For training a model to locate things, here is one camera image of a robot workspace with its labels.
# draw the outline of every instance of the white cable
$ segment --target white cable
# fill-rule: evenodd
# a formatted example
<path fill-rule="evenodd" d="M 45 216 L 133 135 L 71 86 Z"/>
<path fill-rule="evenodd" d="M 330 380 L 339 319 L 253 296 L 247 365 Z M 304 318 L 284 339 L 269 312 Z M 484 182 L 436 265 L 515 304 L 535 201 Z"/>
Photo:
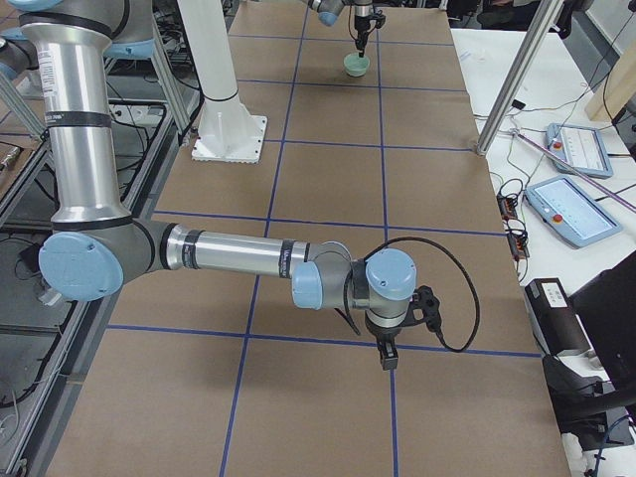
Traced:
<path fill-rule="evenodd" d="M 9 417 L 15 417 L 16 419 L 16 426 L 13 429 L 13 432 L 9 434 L 9 437 L 6 437 L 6 440 L 0 444 L 1 449 L 5 445 L 7 445 L 9 441 L 11 441 L 11 439 L 13 439 L 13 437 L 16 435 L 16 432 L 18 432 L 18 427 L 20 427 L 20 411 L 18 410 L 18 399 L 16 398 L 16 392 L 13 390 L 13 387 L 4 380 L 0 380 L 0 383 L 4 383 L 4 385 L 11 391 L 11 397 L 13 398 L 13 408 L 15 411 L 15 413 L 8 415 L 4 419 L 0 420 L 0 430 L 4 429 L 4 423 L 9 419 Z"/>

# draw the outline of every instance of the metal pole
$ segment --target metal pole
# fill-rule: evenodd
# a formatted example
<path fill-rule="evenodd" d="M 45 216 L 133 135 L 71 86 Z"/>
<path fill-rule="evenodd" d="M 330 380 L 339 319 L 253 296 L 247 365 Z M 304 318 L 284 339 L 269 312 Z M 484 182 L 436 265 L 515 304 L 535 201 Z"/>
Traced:
<path fill-rule="evenodd" d="M 168 101 L 168 107 L 170 112 L 175 118 L 177 127 L 180 131 L 186 131 L 188 124 L 190 123 L 190 116 L 188 115 L 188 109 L 183 102 L 183 97 L 179 93 L 179 87 L 174 77 L 172 76 L 172 70 L 166 57 L 166 51 L 161 41 L 161 34 L 157 27 L 157 22 L 154 17 L 152 18 L 152 30 L 155 39 L 155 51 L 152 54 L 152 66 L 155 69 L 159 83 L 163 88 L 163 92 L 166 95 Z"/>
<path fill-rule="evenodd" d="M 2 96 L 2 100 L 18 116 L 18 119 L 32 136 L 42 136 L 45 130 L 44 124 L 33 109 L 29 107 L 29 104 L 25 102 L 20 92 L 13 86 L 13 83 L 4 75 L 0 75 L 0 96 Z"/>
<path fill-rule="evenodd" d="M 484 128 L 479 136 L 475 148 L 477 154 L 483 156 L 488 152 L 490 145 L 495 139 L 495 134 L 497 134 L 501 123 L 504 121 L 506 111 L 510 108 L 517 91 L 519 91 L 533 59 L 546 37 L 546 33 L 555 22 L 555 18 L 563 1 L 564 0 L 542 0 L 541 5 L 539 5 L 535 18 L 530 24 L 528 33 L 524 37 L 524 42 L 517 52 L 517 56 L 510 67 L 510 71 L 504 80 L 501 91 L 499 91 L 499 95 L 488 115 L 488 120 L 486 124 L 484 124 Z"/>

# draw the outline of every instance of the blue tape line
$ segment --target blue tape line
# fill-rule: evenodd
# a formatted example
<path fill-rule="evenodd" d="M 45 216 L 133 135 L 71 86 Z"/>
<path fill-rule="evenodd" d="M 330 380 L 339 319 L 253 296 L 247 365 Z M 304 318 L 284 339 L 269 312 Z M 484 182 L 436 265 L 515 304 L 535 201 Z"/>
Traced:
<path fill-rule="evenodd" d="M 164 328 L 161 326 L 140 326 L 140 325 L 116 325 L 109 324 L 106 326 L 109 330 L 127 330 L 127 331 L 152 331 L 155 333 L 174 333 L 179 335 L 203 335 L 203 336 L 219 336 L 222 338 L 244 338 L 245 333 L 232 333 L 229 331 L 213 331 L 213 330 L 196 330 L 192 328 Z"/>
<path fill-rule="evenodd" d="M 382 110 L 382 56 L 380 43 L 376 43 L 378 57 L 378 105 L 380 112 L 380 149 L 382 154 L 382 202 L 385 220 L 385 241 L 389 239 L 389 200 L 387 197 L 387 164 L 385 160 L 385 124 Z M 396 402 L 396 374 L 395 370 L 390 370 L 390 390 L 391 390 L 391 435 L 394 457 L 394 477 L 399 477 L 399 453 L 398 453 L 398 404 Z"/>
<path fill-rule="evenodd" d="M 470 147 L 435 147 L 435 146 L 401 146 L 385 145 L 386 149 L 414 149 L 416 151 L 450 151 L 450 152 L 472 152 Z"/>
<path fill-rule="evenodd" d="M 230 33 L 229 37 L 236 38 L 260 38 L 264 40 L 303 40 L 305 42 L 341 42 L 341 43 L 352 43 L 353 40 L 344 39 L 344 38 L 312 38 L 312 37 L 286 37 L 286 36 L 268 36 L 268 35 L 248 35 L 248 34 L 237 34 Z M 373 40 L 369 39 L 369 43 L 385 43 L 388 45 L 421 45 L 426 47 L 454 47 L 452 43 L 434 43 L 434 42 L 398 42 L 398 41 L 389 41 L 389 40 Z"/>
<path fill-rule="evenodd" d="M 245 327 L 245 334 L 242 340 L 242 349 L 240 350 L 240 361 L 238 362 L 237 382 L 235 384 L 235 394 L 232 397 L 232 407 L 230 409 L 230 419 L 228 420 L 228 430 L 226 431 L 226 442 L 223 446 L 223 458 L 221 459 L 221 467 L 219 468 L 219 476 L 223 477 L 226 474 L 226 468 L 228 466 L 228 456 L 230 455 L 230 444 L 232 442 L 232 432 L 235 426 L 235 418 L 237 416 L 237 406 L 239 404 L 240 384 L 242 383 L 242 370 L 245 366 L 245 358 L 247 357 L 247 345 L 249 343 L 249 329 L 251 328 L 251 320 L 254 315 L 254 308 L 256 304 L 256 296 L 258 295 L 258 284 L 260 283 L 260 277 L 257 276 L 254 281 L 254 290 L 251 295 L 251 303 L 249 304 L 249 315 L 247 317 L 247 326 Z"/>
<path fill-rule="evenodd" d="M 241 78 L 237 79 L 237 82 L 258 82 L 258 83 L 271 83 L 271 84 L 292 84 L 292 81 L 282 81 L 279 79 L 250 79 Z M 341 82 L 309 82 L 309 81 L 297 81 L 295 84 L 300 86 L 323 86 L 323 87 L 362 87 L 362 88 L 375 88 L 377 84 L 346 84 Z M 424 86 L 386 86 L 384 89 L 398 89 L 406 91 L 439 91 L 439 92 L 467 92 L 466 89 L 455 89 L 449 87 L 424 87 Z"/>
<path fill-rule="evenodd" d="M 396 400 L 396 370 L 390 370 L 391 383 L 391 429 L 394 448 L 394 477 L 399 477 L 399 449 L 398 449 L 398 402 Z"/>
<path fill-rule="evenodd" d="M 288 343 L 313 343 L 317 345 L 339 345 L 339 346 L 358 346 L 363 348 L 376 348 L 376 343 L 366 341 L 349 341 L 349 340 L 332 340 L 323 338 L 301 338 L 296 336 L 278 336 L 278 335 L 249 335 L 254 340 L 263 341 L 282 341 Z"/>
<path fill-rule="evenodd" d="M 255 307 L 256 297 L 253 296 L 250 304 Z M 263 341 L 282 341 L 291 343 L 313 343 L 318 345 L 336 345 L 336 346 L 357 346 L 363 348 L 376 348 L 376 343 L 367 341 L 351 341 L 351 340 L 336 340 L 331 338 L 308 338 L 297 336 L 282 336 L 282 335 L 265 335 L 265 334 L 252 334 L 252 333 L 233 333 L 228 331 L 214 331 L 214 330 L 197 330 L 192 328 L 169 328 L 161 326 L 139 326 L 139 325 L 116 325 L 109 324 L 107 329 L 110 330 L 125 330 L 125 331 L 145 331 L 151 333 L 172 333 L 180 335 L 202 335 L 202 336 L 217 336 L 220 338 L 250 338 L 253 340 Z M 396 345 L 399 350 L 409 351 L 425 351 L 431 353 L 451 353 L 450 351 L 438 347 L 438 346 L 423 346 L 423 345 Z M 524 351 L 498 351 L 498 350 L 466 350 L 464 352 L 467 355 L 481 355 L 481 356 L 504 356 L 511 358 L 540 358 L 539 353 L 529 353 Z"/>
<path fill-rule="evenodd" d="M 153 214 L 161 214 L 164 216 L 205 217 L 208 219 L 233 219 L 233 220 L 240 220 L 240 221 L 267 222 L 267 219 L 261 218 L 261 217 L 229 216 L 226 214 L 204 214 L 199 212 L 155 211 Z"/>
<path fill-rule="evenodd" d="M 309 144 L 314 146 L 342 146 L 342 147 L 371 147 L 378 149 L 380 144 L 357 144 L 355 142 L 324 142 L 324 141 L 303 141 L 295 139 L 285 139 L 289 144 Z"/>
<path fill-rule="evenodd" d="M 303 19 L 303 24 L 302 24 L 302 33 L 301 33 L 301 40 L 300 42 L 298 42 L 298 53 L 296 55 L 296 66 L 294 68 L 294 75 L 293 75 L 293 81 L 296 81 L 296 78 L 298 76 L 298 64 L 300 63 L 300 52 L 302 51 L 302 37 L 305 34 L 305 27 L 307 25 L 307 18 L 308 18 L 308 13 L 309 13 L 309 9 L 305 10 L 305 17 Z M 274 180 L 273 180 L 273 184 L 271 186 L 271 197 L 269 200 L 269 208 L 267 211 L 267 219 L 265 220 L 265 230 L 263 231 L 263 236 L 267 237 L 267 235 L 269 234 L 269 225 L 271 223 L 271 212 L 273 210 L 273 205 L 274 205 L 274 200 L 275 200 L 275 196 L 276 196 L 276 186 L 278 184 L 278 176 L 280 173 L 280 164 L 282 162 L 282 153 L 283 153 L 283 149 L 285 147 L 285 135 L 287 134 L 287 126 L 289 124 L 289 113 L 291 111 L 291 102 L 293 100 L 293 95 L 294 95 L 294 84 L 292 84 L 291 86 L 291 91 L 289 92 L 289 100 L 287 102 L 287 112 L 285 115 L 285 123 L 284 123 L 284 127 L 283 127 L 283 131 L 282 131 L 282 137 L 281 137 L 281 146 L 280 146 L 280 150 L 278 151 L 278 160 L 276 163 L 276 173 L 274 174 Z M 236 383 L 236 387 L 235 387 L 235 395 L 232 401 L 232 410 L 230 412 L 230 420 L 228 422 L 228 432 L 226 434 L 226 442 L 224 445 L 224 451 L 223 451 L 223 459 L 221 462 L 221 468 L 219 470 L 219 477 L 225 477 L 226 474 L 226 467 L 228 464 L 228 456 L 230 454 L 230 445 L 232 443 L 232 432 L 234 429 L 234 423 L 235 423 L 235 417 L 237 414 L 237 405 L 239 402 L 239 393 L 240 393 L 240 385 L 242 382 L 242 372 L 243 372 L 243 367 L 244 367 L 244 362 L 245 362 L 245 357 L 247 356 L 247 346 L 249 344 L 249 332 L 251 330 L 251 322 L 253 319 L 253 314 L 254 314 L 254 307 L 255 307 L 255 303 L 256 303 L 256 297 L 258 295 L 258 285 L 260 283 L 260 277 L 257 276 L 256 280 L 254 282 L 254 290 L 251 296 L 251 303 L 249 305 L 249 316 L 247 318 L 247 327 L 245 329 L 245 337 L 243 339 L 243 345 L 242 345 L 242 351 L 241 351 L 241 355 L 240 355 L 240 364 L 238 366 L 238 375 L 237 375 L 237 383 Z"/>
<path fill-rule="evenodd" d="M 275 219 L 275 218 L 261 218 L 261 217 L 250 217 L 250 216 L 232 216 L 225 214 L 206 214 L 199 212 L 181 212 L 181 211 L 155 211 L 154 214 L 164 215 L 164 216 L 184 216 L 184 217 L 203 217 L 209 219 L 230 219 L 230 220 L 238 220 L 238 221 L 257 221 L 257 222 L 267 222 L 275 224 L 301 224 L 301 225 L 309 225 L 309 226 L 332 226 L 332 227 L 349 227 L 349 228 L 360 228 L 360 229 L 377 229 L 382 230 L 385 226 L 374 225 L 374 224 L 353 224 L 348 222 L 320 222 L 320 221 L 303 221 L 300 219 Z M 412 232 L 435 232 L 439 234 L 461 234 L 461 235 L 469 235 L 469 236 L 487 236 L 487 237 L 505 237 L 506 234 L 503 232 L 481 232 L 481 231 L 460 231 L 453 229 L 434 229 L 430 227 L 402 227 L 402 226 L 392 226 L 388 225 L 387 228 L 393 231 L 412 231 Z"/>
<path fill-rule="evenodd" d="M 387 198 L 387 161 L 385 160 L 385 123 L 382 110 L 382 60 L 380 56 L 380 43 L 376 43 L 378 61 L 378 111 L 380 114 L 380 161 L 382 168 L 382 206 L 385 229 L 385 241 L 389 239 L 389 203 Z"/>
<path fill-rule="evenodd" d="M 414 232 L 438 232 L 441 234 L 463 234 L 468 236 L 487 236 L 487 237 L 505 237 L 503 232 L 482 232 L 482 231 L 457 231 L 454 229 L 432 229 L 424 227 L 403 227 L 403 226 L 389 226 L 389 229 L 394 231 L 414 231 Z"/>

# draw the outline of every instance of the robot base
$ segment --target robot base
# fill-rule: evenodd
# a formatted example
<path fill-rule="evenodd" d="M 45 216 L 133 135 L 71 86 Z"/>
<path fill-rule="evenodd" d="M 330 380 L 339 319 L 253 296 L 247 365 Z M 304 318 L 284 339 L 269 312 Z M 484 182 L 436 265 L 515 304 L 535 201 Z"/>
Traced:
<path fill-rule="evenodd" d="M 265 137 L 267 118 L 252 116 L 239 99 L 218 104 L 207 101 L 192 151 L 198 161 L 256 163 Z"/>

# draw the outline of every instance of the green bowl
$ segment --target green bowl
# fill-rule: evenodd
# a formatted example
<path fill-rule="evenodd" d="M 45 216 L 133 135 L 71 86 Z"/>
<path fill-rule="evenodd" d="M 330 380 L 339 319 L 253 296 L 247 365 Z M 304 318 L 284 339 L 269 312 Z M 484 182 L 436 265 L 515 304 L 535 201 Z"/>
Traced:
<path fill-rule="evenodd" d="M 345 57 L 345 71 L 350 77 L 361 77 L 369 69 L 371 61 L 367 57 L 361 57 L 357 53 L 350 53 Z"/>

